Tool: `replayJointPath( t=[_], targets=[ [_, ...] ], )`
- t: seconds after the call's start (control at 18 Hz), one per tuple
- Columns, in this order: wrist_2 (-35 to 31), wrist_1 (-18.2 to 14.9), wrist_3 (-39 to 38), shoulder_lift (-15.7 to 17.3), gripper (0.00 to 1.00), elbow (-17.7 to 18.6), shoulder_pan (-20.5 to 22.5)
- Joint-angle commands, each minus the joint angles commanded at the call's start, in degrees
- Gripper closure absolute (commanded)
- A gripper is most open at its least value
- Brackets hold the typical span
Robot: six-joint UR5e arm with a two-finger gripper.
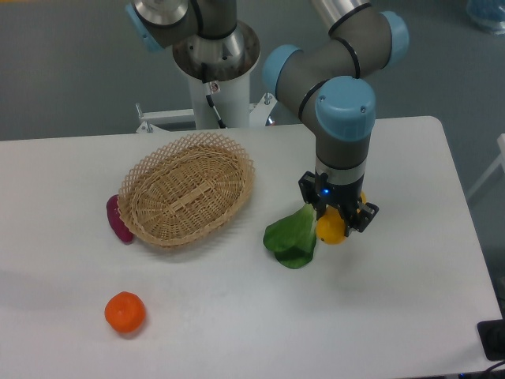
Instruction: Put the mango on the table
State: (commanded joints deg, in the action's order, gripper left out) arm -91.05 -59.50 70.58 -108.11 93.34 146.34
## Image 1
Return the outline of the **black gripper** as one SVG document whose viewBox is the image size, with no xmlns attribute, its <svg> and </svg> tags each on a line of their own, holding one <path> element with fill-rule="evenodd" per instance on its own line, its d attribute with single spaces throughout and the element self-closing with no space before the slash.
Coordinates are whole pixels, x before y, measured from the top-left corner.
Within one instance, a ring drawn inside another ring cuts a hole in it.
<svg viewBox="0 0 505 379">
<path fill-rule="evenodd" d="M 335 184 L 327 173 L 312 173 L 306 171 L 298 180 L 303 201 L 311 205 L 315 212 L 316 226 L 330 205 L 344 212 L 344 235 L 349 237 L 352 232 L 362 233 L 375 218 L 380 208 L 370 202 L 363 203 L 361 186 L 363 178 L 350 184 Z"/>
</svg>

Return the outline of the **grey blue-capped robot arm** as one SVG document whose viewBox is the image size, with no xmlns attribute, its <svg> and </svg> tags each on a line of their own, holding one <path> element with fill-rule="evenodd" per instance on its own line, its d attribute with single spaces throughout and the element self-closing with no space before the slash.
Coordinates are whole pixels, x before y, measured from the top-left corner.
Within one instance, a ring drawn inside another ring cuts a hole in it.
<svg viewBox="0 0 505 379">
<path fill-rule="evenodd" d="M 361 197 L 376 96 L 365 78 L 402 59 L 405 22 L 368 1 L 315 1 L 327 30 L 321 48 L 274 49 L 262 62 L 267 91 L 316 138 L 316 168 L 299 182 L 304 201 L 322 216 L 339 212 L 345 233 L 362 232 L 378 212 Z M 192 88 L 199 129 L 249 124 L 249 74 L 260 62 L 256 33 L 234 1 L 131 1 L 125 8 L 150 51 L 170 48 Z"/>
</svg>

